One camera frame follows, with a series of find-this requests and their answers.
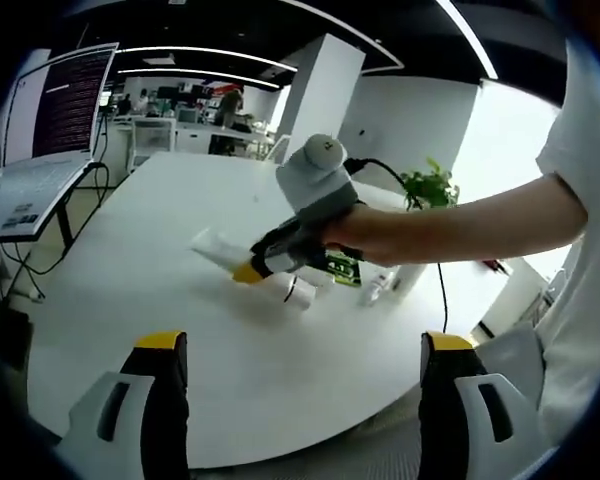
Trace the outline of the person's right hand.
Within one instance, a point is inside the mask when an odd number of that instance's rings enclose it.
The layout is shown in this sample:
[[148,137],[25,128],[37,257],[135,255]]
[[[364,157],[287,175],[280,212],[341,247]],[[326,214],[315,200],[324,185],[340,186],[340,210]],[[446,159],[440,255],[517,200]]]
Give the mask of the person's right hand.
[[377,265],[418,263],[417,244],[411,236],[418,231],[419,220],[415,213],[387,212],[356,204],[349,213],[329,222],[322,242],[358,250],[365,260]]

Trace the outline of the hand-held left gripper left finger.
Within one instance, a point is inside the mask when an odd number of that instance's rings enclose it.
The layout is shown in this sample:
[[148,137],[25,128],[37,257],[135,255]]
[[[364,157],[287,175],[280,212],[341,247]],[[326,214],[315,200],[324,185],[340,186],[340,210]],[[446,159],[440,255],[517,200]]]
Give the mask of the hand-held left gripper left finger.
[[187,479],[187,336],[138,340],[74,404],[56,446],[81,479]]

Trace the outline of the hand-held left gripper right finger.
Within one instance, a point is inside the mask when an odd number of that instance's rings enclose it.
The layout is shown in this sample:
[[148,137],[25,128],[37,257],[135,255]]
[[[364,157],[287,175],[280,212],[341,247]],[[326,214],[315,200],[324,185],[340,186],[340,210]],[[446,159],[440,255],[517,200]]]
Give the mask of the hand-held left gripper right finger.
[[548,451],[538,412],[465,339],[422,334],[420,479],[514,479]]

